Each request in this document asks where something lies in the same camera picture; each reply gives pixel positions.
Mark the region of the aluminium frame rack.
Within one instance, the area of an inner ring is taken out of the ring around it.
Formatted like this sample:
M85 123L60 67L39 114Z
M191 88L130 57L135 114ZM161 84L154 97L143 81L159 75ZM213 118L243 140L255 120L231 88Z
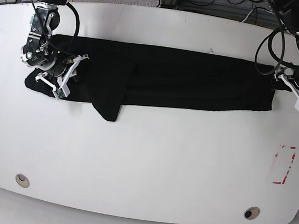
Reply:
M274 24L276 18L264 0L159 0L159 7L244 21Z

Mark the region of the red tape marking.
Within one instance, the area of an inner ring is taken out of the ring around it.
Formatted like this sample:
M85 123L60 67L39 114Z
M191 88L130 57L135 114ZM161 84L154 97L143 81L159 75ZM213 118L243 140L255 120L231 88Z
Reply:
M284 184L294 159L297 153L297 148L292 146L280 145L274 156L273 167L271 171L271 184Z

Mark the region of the black printed T-shirt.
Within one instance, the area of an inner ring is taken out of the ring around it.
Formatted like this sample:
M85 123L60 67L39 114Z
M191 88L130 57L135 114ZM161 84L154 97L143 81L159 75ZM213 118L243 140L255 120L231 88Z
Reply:
M246 60L169 47L54 35L55 44L86 54L68 101L91 103L114 122L123 105L205 111L270 111L282 81L262 76Z

